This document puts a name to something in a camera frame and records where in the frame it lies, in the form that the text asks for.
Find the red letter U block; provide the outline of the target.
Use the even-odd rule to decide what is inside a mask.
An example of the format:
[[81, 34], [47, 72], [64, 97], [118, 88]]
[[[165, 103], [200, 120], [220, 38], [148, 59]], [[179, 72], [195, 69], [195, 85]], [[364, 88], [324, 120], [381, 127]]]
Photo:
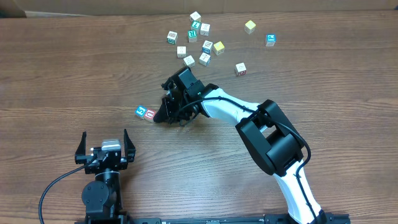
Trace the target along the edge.
[[156, 115], [156, 110], [152, 110], [152, 109], [147, 109], [143, 118], [145, 120], [148, 120], [150, 122], [154, 121], [154, 116]]

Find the white red sided block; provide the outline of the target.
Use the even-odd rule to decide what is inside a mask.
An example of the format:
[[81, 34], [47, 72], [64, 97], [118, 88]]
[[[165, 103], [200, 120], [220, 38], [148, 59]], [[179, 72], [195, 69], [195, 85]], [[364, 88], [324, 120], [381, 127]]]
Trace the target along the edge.
[[235, 73], [237, 76], [242, 76], [247, 73], [247, 68], [243, 62], [235, 65]]

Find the blue number 5 block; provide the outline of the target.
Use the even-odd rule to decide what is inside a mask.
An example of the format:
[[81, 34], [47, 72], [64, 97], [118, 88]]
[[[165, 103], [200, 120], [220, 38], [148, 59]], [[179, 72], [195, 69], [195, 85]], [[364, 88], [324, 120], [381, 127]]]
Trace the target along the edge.
[[146, 114], [146, 112], [147, 108], [142, 105], [139, 105], [135, 110], [135, 115], [141, 119], [144, 119], [144, 115]]

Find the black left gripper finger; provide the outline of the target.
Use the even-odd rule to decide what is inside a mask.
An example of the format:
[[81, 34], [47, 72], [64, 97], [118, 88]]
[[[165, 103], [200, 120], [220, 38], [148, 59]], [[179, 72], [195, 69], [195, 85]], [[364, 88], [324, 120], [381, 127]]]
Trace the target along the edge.
[[124, 153], [127, 163], [134, 162], [136, 148], [127, 133], [127, 129], [124, 129]]
[[75, 151], [75, 163], [76, 164], [86, 163], [86, 131], [82, 133], [81, 141]]

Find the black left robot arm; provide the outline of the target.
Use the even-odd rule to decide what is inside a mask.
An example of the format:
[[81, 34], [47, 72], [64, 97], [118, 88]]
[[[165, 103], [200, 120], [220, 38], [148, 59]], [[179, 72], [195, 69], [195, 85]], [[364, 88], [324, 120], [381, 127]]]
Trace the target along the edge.
[[124, 142], [107, 139], [100, 147], [91, 148], [86, 154], [86, 133], [82, 134], [75, 152], [75, 163], [82, 164], [86, 174], [93, 174], [94, 181], [82, 190], [81, 199], [86, 207], [85, 223], [131, 223], [128, 212], [123, 210], [120, 172], [134, 161], [136, 148], [126, 130]]

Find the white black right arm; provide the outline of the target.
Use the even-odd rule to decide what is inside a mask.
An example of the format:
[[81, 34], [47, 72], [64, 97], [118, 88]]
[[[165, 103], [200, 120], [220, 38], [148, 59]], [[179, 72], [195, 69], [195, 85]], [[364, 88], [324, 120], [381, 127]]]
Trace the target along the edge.
[[169, 78], [167, 92], [154, 117], [156, 123], [188, 124], [197, 115], [220, 119], [234, 126], [256, 165], [273, 176], [287, 202], [287, 219], [295, 223], [326, 223], [327, 215], [315, 200], [304, 167], [308, 143], [272, 100], [250, 103], [200, 80]]

